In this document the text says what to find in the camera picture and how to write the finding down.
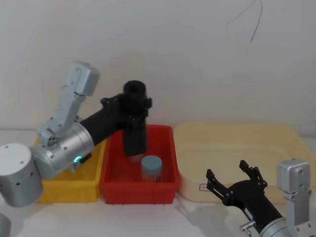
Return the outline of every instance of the yellow plastic bin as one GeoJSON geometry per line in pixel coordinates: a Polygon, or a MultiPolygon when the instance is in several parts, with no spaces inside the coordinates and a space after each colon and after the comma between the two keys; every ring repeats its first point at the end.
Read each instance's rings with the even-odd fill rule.
{"type": "Polygon", "coordinates": [[[92,157],[75,173],[65,170],[54,179],[43,180],[44,192],[38,203],[96,202],[106,141],[98,144],[92,157]]]}
{"type": "Polygon", "coordinates": [[[311,164],[311,189],[316,188],[316,161],[291,128],[272,124],[188,122],[175,128],[174,141],[181,177],[179,192],[189,200],[221,202],[206,188],[207,169],[226,187],[249,179],[239,168],[244,159],[259,167],[268,182],[265,195],[272,203],[284,203],[277,188],[277,164],[297,158],[311,164]]]}

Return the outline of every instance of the white table surface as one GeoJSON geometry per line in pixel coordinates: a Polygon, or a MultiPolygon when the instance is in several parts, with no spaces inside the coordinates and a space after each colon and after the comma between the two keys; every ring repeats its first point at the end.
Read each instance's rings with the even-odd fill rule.
{"type": "MultiPolygon", "coordinates": [[[[0,144],[31,146],[34,131],[0,130],[0,144]]],[[[316,155],[316,139],[304,139],[316,155]]],[[[277,206],[282,215],[283,205],[277,206]]],[[[13,208],[0,199],[0,212],[12,221],[12,237],[246,237],[246,222],[235,207],[194,203],[176,196],[172,205],[34,204],[13,208]]],[[[311,223],[316,224],[316,195],[311,197],[311,223]]]]}

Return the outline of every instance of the black wire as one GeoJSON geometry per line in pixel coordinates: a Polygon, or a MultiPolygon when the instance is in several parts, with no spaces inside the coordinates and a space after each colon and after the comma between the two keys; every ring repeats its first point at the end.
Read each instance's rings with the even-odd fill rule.
{"type": "Polygon", "coordinates": [[[259,26],[259,23],[260,23],[261,15],[262,15],[262,9],[263,9],[263,7],[262,7],[262,0],[259,0],[259,1],[260,1],[260,3],[261,3],[261,12],[260,12],[260,16],[259,16],[259,19],[258,19],[258,23],[257,23],[256,29],[255,29],[255,31],[253,32],[253,35],[252,35],[252,37],[251,37],[250,42],[252,42],[253,38],[255,37],[255,34],[256,34],[256,32],[257,32],[257,29],[258,29],[258,26],[259,26]]]}

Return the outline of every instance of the blue lid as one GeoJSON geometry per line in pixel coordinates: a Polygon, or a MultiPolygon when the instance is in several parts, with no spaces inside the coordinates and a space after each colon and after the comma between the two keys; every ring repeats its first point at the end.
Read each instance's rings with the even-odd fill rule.
{"type": "Polygon", "coordinates": [[[148,175],[158,175],[161,173],[162,161],[156,156],[145,156],[142,159],[142,172],[148,175]]]}

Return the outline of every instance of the plastic container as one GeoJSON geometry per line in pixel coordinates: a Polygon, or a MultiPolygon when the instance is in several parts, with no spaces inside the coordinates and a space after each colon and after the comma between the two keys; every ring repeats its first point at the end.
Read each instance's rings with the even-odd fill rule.
{"type": "Polygon", "coordinates": [[[259,167],[268,182],[265,195],[272,203],[284,203],[277,188],[277,164],[292,158],[311,164],[311,188],[316,186],[316,161],[290,128],[265,124],[184,123],[175,128],[175,146],[181,177],[180,193],[189,200],[221,202],[206,188],[207,169],[226,187],[249,179],[239,168],[244,159],[259,167]]]}
{"type": "Polygon", "coordinates": [[[147,125],[148,151],[162,160],[160,182],[142,182],[141,164],[123,153],[122,132],[108,139],[100,186],[107,204],[171,204],[179,187],[172,128],[147,125]]]}
{"type": "Polygon", "coordinates": [[[54,179],[43,180],[44,192],[38,203],[96,202],[105,146],[106,141],[98,144],[75,173],[65,170],[54,179]]]}
{"type": "Polygon", "coordinates": [[[162,171],[162,161],[157,156],[146,156],[142,159],[142,181],[159,182],[162,171]]]}

